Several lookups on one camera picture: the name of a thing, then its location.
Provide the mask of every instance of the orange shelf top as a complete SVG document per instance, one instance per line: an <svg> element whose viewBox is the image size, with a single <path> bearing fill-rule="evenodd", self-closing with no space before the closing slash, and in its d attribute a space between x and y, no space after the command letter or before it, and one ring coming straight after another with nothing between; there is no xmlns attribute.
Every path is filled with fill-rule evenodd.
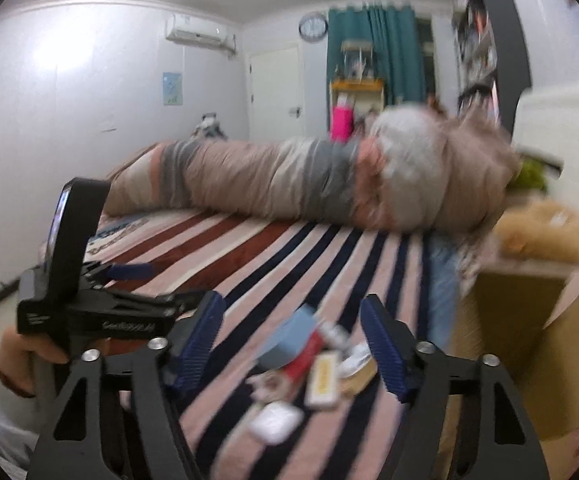
<svg viewBox="0 0 579 480"><path fill-rule="evenodd" d="M332 89L341 92L382 92L384 86L383 79L374 79L367 82L337 79L332 83Z"/></svg>

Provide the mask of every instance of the red package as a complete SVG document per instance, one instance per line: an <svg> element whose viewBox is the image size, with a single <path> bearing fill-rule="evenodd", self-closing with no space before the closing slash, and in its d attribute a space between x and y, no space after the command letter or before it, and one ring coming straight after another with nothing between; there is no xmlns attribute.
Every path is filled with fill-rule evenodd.
<svg viewBox="0 0 579 480"><path fill-rule="evenodd" d="M296 383L300 378L302 378L308 370L312 367L312 363L316 356L323 348L323 338L320 334L314 330L312 335L307 340L305 348L298 356L281 368L285 375L289 377L289 380Z"/></svg>

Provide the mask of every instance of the door frame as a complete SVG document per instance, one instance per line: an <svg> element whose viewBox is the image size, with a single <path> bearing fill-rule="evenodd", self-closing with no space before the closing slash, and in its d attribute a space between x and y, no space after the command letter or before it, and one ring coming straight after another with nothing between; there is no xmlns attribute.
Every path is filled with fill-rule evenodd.
<svg viewBox="0 0 579 480"><path fill-rule="evenodd" d="M247 99L247 119L249 122L248 138L250 138L250 133L253 131L252 127L254 124L254 114L252 111L252 74L249 71L250 60L253 56L260 56L261 54L269 54L271 52L276 52L278 50L287 50L289 48L296 48L298 52L298 93L299 100L298 106L301 107L303 112L301 113L300 121L300 131L301 136L306 137L307 124L305 122L305 63L303 62L303 46L301 41L283 41L280 43L270 43L261 48L253 48L245 53L245 71L246 71L246 99Z"/></svg>

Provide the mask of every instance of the person's arm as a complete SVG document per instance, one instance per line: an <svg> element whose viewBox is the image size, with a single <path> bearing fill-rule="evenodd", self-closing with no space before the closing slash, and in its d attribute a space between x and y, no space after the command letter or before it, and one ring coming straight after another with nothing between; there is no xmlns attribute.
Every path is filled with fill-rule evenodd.
<svg viewBox="0 0 579 480"><path fill-rule="evenodd" d="M68 357L45 335L23 336L14 327L3 334L0 345L0 465L11 478L25 478L40 431L34 396L31 356L54 364Z"/></svg>

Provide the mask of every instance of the air conditioner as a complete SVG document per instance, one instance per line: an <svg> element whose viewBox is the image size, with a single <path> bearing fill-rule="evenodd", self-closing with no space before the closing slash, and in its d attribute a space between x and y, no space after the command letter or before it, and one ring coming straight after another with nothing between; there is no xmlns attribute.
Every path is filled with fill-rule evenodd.
<svg viewBox="0 0 579 480"><path fill-rule="evenodd" d="M236 48L233 35L226 25L189 14L175 14L167 20L166 38L182 43L225 47L232 51Z"/></svg>

